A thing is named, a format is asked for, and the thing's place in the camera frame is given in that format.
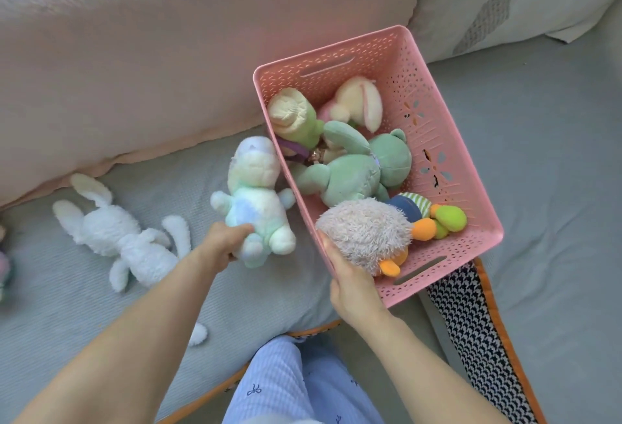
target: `fluffy gray fur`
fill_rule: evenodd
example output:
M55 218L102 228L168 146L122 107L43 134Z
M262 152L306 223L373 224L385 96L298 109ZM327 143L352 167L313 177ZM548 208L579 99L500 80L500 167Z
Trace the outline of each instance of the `fluffy gray fur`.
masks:
M315 222L344 257L372 275L380 275L378 262L401 252L411 240L409 223L394 206L373 198L343 201Z

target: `person's right arm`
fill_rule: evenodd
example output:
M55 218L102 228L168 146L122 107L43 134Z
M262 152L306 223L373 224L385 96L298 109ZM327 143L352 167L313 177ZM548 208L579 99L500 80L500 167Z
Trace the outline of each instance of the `person's right arm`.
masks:
M417 424L508 424L508 419L449 365L393 317L377 294L374 279L349 263L320 233L335 269L333 306L367 342Z

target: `person's left hand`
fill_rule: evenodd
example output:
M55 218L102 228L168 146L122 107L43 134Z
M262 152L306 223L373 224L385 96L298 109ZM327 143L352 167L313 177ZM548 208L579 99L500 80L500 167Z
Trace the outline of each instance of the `person's left hand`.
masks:
M209 262L215 272L219 273L227 268L231 260L235 260L233 251L239 249L246 236L254 231L253 224L229 227L224 222L215 222L210 226L198 250L205 262Z

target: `pajama pants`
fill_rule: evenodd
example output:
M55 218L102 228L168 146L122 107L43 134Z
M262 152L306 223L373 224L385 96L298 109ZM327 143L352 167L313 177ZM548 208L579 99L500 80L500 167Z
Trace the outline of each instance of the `pajama pants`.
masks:
M301 344L281 336L258 350L235 390L223 424L264 415L324 424L383 424L325 334Z

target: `person's left arm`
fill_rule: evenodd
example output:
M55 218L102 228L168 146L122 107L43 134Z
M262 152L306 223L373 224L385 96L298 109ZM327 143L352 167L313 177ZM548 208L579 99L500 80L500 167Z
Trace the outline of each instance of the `person's left arm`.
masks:
M253 226L211 226L203 243L75 357L16 424L152 423L216 274Z

